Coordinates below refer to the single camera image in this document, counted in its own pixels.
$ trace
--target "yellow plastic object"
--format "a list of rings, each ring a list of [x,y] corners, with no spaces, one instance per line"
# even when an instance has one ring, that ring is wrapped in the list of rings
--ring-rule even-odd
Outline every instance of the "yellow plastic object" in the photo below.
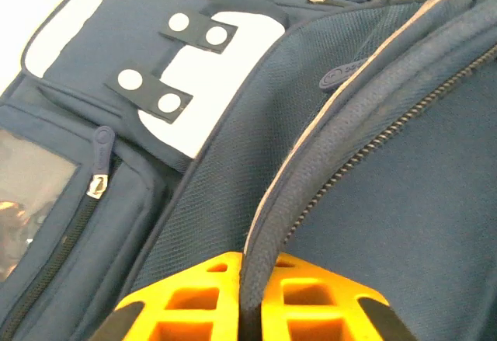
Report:
[[[381,294],[282,254],[262,301],[264,341],[382,341],[357,300]]]
[[[144,308],[125,341],[235,341],[241,253],[229,252],[125,297]]]
[[[128,295],[92,341],[236,341],[241,264],[241,253],[225,253]],[[413,340],[390,311],[378,292],[282,254],[262,301],[262,338],[383,341],[386,327]]]

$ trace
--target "white dot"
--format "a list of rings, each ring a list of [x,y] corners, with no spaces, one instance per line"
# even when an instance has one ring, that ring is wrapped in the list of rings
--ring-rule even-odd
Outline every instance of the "white dot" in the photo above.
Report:
[[[117,82],[123,89],[136,90],[143,83],[143,78],[138,71],[134,71],[133,69],[124,69],[117,76]]]
[[[184,13],[175,13],[169,19],[169,27],[175,32],[182,32],[189,25],[189,17]]]
[[[164,113],[174,112],[181,105],[181,98],[176,94],[165,94],[158,100],[158,108]]]
[[[205,35],[205,39],[210,44],[217,46],[218,44],[223,43],[228,38],[228,32],[225,28],[220,26],[215,26],[214,28],[210,28],[207,34]]]

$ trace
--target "white patch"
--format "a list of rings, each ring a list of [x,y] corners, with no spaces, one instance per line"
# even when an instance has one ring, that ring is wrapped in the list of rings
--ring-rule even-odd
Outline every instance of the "white patch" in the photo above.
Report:
[[[195,158],[259,59],[285,33],[268,16],[219,12],[214,20],[238,27],[222,54],[183,47],[164,70],[161,81],[193,96],[172,123],[138,110],[143,125],[160,141]]]
[[[169,19],[169,27],[175,32],[182,32],[189,25],[189,17],[184,13],[175,13]]]
[[[143,84],[143,77],[139,71],[134,71],[133,69],[124,69],[117,76],[117,83],[126,90],[134,91],[139,89]]]
[[[205,35],[205,39],[210,44],[217,46],[218,44],[223,43],[228,38],[228,32],[225,28],[221,26],[215,26],[214,28],[210,28]]]
[[[102,1],[70,0],[31,43],[25,58],[28,71],[37,77],[43,77],[65,45],[79,33]]]
[[[181,105],[181,98],[176,94],[165,94],[158,100],[158,108],[164,113],[174,112]]]

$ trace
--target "clear plastic window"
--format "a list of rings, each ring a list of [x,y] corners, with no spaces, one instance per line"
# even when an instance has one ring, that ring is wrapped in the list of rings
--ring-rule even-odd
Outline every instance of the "clear plastic window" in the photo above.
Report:
[[[0,282],[16,268],[75,168],[0,130]]]

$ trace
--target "zipper teeth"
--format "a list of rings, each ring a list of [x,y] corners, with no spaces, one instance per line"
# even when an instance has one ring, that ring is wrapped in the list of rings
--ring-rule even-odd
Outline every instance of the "zipper teeth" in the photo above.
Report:
[[[113,163],[113,173],[115,173],[121,163],[122,159],[115,157]],[[72,249],[75,247],[83,231],[85,230],[86,225],[95,212],[99,201],[100,200],[94,199],[90,196],[83,196],[83,199],[75,212],[75,216],[77,218],[76,223],[67,234],[64,234],[64,237],[58,243],[59,245],[62,245],[60,250],[55,252],[54,256],[51,256],[48,259],[47,265],[41,269],[39,276],[37,276],[28,286],[25,296],[19,299],[18,304],[14,307],[12,315],[9,316],[5,322],[5,326],[2,327],[2,334],[0,335],[0,339],[2,341],[9,341],[13,339],[23,319],[26,317],[38,298],[40,298],[40,295],[50,285],[52,280],[55,278],[55,275],[57,275],[62,265],[71,254]]]
[[[343,178],[343,176],[350,170],[356,167],[366,156],[370,153],[376,151],[379,147],[384,145],[387,141],[392,139],[396,134],[398,134],[402,128],[413,118],[420,116],[427,108],[433,105],[436,101],[443,98],[448,92],[450,92],[454,86],[462,79],[473,74],[473,72],[486,64],[491,59],[497,56],[497,45],[492,47],[490,50],[485,52],[478,59],[469,64],[466,68],[460,70],[458,73],[453,75],[451,78],[447,79],[442,85],[437,87],[429,95],[425,96],[419,103],[414,105],[410,110],[404,113],[396,121],[394,121],[389,127],[379,133],[372,141],[361,148],[354,156],[352,156],[349,161],[342,165],[342,167],[326,182],[322,188],[315,194],[309,204],[302,211],[301,215],[295,221],[292,228],[288,231],[287,237],[285,238],[285,244],[295,233],[297,228],[302,224],[307,215],[312,211],[312,209],[318,204],[319,200],[330,190],[335,184]]]

